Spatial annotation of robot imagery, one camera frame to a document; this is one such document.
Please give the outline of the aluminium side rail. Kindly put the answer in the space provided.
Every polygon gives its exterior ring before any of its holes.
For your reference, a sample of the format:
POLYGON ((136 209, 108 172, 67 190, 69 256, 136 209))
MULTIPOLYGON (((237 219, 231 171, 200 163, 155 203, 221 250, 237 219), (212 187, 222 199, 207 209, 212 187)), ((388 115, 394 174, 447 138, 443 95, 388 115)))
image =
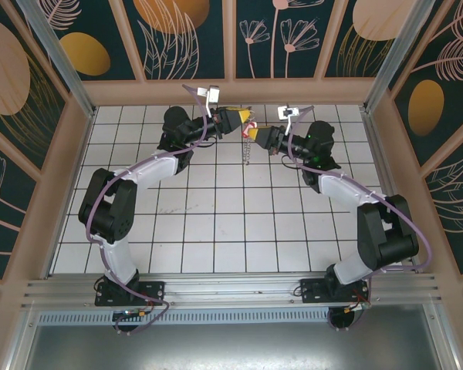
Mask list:
MULTIPOLYGON (((373 155, 374 166, 380 181, 381 193, 386 196, 393 196, 397 194, 397 188, 394 183, 394 178, 390 171, 390 166, 387 161, 387 156, 384 152, 380 135, 377 132, 377 125, 374 123, 373 118, 368 113, 361 113, 364 129, 367 135, 367 141, 370 145, 370 150, 373 155)), ((394 264, 384 267, 381 270, 369 274, 368 277, 376 276, 377 274, 385 274, 390 272, 414 272, 419 274, 422 272, 420 267, 416 267, 419 263, 418 257, 410 257, 409 259, 401 261, 400 265, 394 264)))

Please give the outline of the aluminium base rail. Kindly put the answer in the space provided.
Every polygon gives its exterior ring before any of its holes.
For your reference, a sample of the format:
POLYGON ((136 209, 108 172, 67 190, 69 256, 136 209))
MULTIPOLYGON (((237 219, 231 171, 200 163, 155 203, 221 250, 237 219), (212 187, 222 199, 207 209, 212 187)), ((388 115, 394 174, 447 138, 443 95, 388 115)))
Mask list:
MULTIPOLYGON (((142 274, 142 281, 163 281, 164 299, 174 309, 268 308, 302 304, 293 290, 302 279, 321 278, 305 273, 142 274)), ((36 310, 93 309, 96 274, 55 274, 29 281, 22 308, 36 310)), ((388 272, 372 279, 371 303, 377 305, 435 304, 442 300, 433 274, 388 272)))

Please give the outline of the grey metal sheet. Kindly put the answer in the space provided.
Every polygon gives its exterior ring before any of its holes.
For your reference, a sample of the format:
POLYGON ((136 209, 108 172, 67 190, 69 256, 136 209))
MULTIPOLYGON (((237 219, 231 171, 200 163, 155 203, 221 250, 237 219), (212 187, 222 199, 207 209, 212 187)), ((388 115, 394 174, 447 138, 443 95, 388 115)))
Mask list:
POLYGON ((108 327, 41 327, 27 370, 441 370, 425 333, 326 324, 161 325, 133 337, 108 327))

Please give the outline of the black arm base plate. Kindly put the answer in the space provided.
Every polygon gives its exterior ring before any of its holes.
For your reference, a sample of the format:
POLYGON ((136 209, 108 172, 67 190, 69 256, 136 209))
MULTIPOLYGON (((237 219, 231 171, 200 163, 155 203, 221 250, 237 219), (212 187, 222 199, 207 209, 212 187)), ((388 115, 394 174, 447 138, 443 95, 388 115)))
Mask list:
MULTIPOLYGON (((153 299, 164 297, 163 281, 140 281, 131 288, 138 294, 153 299)), ((94 304, 97 307, 136 307, 145 306, 147 301, 122 289, 118 284, 103 279, 96 286, 94 304)))
POLYGON ((300 281, 301 298, 303 303, 356 303, 361 297, 362 301, 369 301, 368 284, 365 281, 356 281, 348 285, 328 282, 324 278, 302 279, 300 281))

